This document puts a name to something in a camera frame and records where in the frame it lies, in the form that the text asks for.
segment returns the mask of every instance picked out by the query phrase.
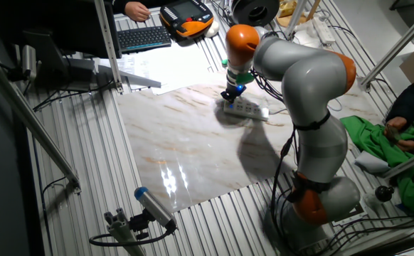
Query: marble board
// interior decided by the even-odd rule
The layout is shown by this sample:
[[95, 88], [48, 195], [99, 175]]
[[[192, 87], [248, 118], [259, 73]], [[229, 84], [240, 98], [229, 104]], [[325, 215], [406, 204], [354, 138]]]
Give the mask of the marble board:
[[[118, 97], [142, 185], [172, 211], [272, 177], [292, 132], [287, 111], [271, 114], [267, 122], [225, 114], [220, 96], [225, 73], [199, 80], [203, 82], [164, 95], [144, 90]], [[273, 84], [280, 90], [279, 82]], [[243, 97], [271, 113], [285, 108], [255, 83]], [[338, 100], [342, 110], [331, 111], [337, 118], [381, 121], [357, 86]], [[329, 104], [339, 108], [338, 102]], [[291, 150], [283, 170], [295, 168]]]

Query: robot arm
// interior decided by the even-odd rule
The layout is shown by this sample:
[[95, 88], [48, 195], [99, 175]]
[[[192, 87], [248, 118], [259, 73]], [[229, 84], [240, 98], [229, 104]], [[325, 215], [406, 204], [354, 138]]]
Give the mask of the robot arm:
[[[247, 73], [252, 63], [265, 78], [282, 81], [283, 98], [300, 146], [297, 175], [288, 198], [292, 203], [288, 218], [291, 225], [313, 226], [338, 220], [359, 202], [360, 193], [348, 178], [334, 177], [346, 156], [347, 136], [343, 124], [330, 115], [327, 104], [353, 85], [354, 62], [338, 53], [277, 37], [265, 38], [255, 47], [257, 37], [259, 40], [258, 33], [246, 25], [229, 30], [226, 92], [237, 86], [233, 75]], [[238, 95], [229, 93], [226, 99]]]

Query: keyboard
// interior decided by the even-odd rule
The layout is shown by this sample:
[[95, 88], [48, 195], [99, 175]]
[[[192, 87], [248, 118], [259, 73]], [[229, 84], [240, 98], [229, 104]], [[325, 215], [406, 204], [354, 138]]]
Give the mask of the keyboard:
[[123, 53], [150, 50], [171, 45], [171, 38], [163, 26], [119, 31], [120, 50]]

